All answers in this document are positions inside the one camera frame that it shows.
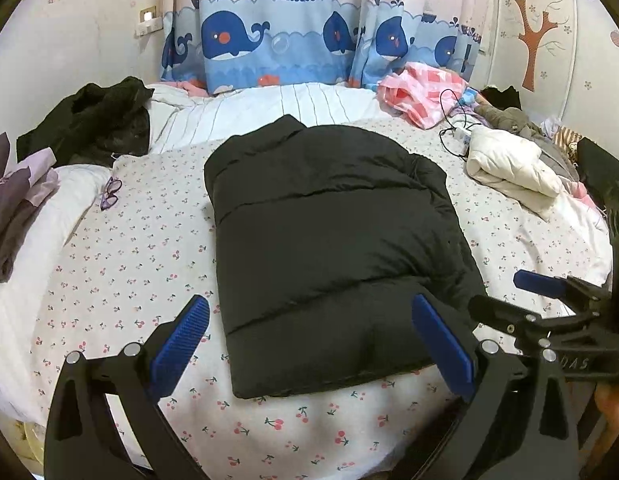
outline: cherry print bedsheet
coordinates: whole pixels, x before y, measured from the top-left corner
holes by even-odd
[[[560,216],[544,222],[464,174],[438,134],[404,120],[360,121],[448,173],[461,227],[491,296],[544,316],[564,307],[515,289],[518,269],[605,280],[606,251]],[[392,466],[414,435],[451,399],[435,367],[334,392],[285,399],[232,396],[230,366],[216,290],[214,212],[203,166],[221,141],[141,158],[123,156],[114,176],[119,201],[93,205],[65,246],[49,283],[32,342],[32,374],[41,424],[65,356],[88,358],[143,342],[173,319],[193,294],[210,302],[210,326],[173,397],[160,407],[187,450],[212,479],[355,479]],[[482,327],[511,349],[511,342]],[[298,345],[312,344],[320,327]],[[120,404],[110,402],[133,460],[145,463]]]

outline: wall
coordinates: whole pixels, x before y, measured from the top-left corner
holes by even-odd
[[[576,62],[563,122],[619,159],[619,33],[600,0],[576,3]]]
[[[532,120],[556,116],[619,159],[619,34],[603,4],[496,0],[496,9],[485,81],[513,85]]]
[[[13,141],[88,82],[155,82],[162,31],[134,37],[161,0],[22,0],[0,34],[0,134]]]

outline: eyeglasses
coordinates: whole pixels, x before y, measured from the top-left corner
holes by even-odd
[[[113,176],[107,181],[106,190],[101,197],[101,211],[105,211],[118,202],[118,197],[114,194],[123,187],[123,183]]]

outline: bedsheet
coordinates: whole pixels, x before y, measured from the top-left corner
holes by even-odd
[[[163,153],[209,140],[253,132],[290,114],[306,126],[389,118],[400,112],[376,93],[341,85],[302,83],[247,88],[216,97],[189,97],[187,91],[149,85],[150,153]]]
[[[435,132],[401,119],[356,125],[429,156],[448,173],[449,193],[491,296],[559,316],[565,308],[555,300],[513,286],[516,270],[605,280],[611,250],[601,243],[602,227],[594,219],[570,212],[568,205],[566,214],[542,221],[472,181]],[[123,156],[115,164],[114,174],[123,181],[119,202],[105,212],[97,206],[88,211],[62,252],[36,323],[32,374],[39,422],[45,423],[70,351],[93,358],[118,352],[129,341],[143,342],[198,293],[210,302],[210,326],[173,396],[160,407],[212,479],[355,479],[391,467],[451,399],[435,367],[307,396],[232,396],[232,356],[216,299],[214,213],[203,189],[203,165],[219,144]],[[513,350],[508,336],[484,326],[476,333]],[[315,337],[320,326],[308,327],[298,345],[311,345]],[[125,446],[143,463],[120,405],[111,404]]]

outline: whale print curtain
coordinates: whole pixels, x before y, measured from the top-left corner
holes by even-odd
[[[375,89],[408,61],[469,80],[489,0],[164,0],[162,79],[220,93],[301,82]]]

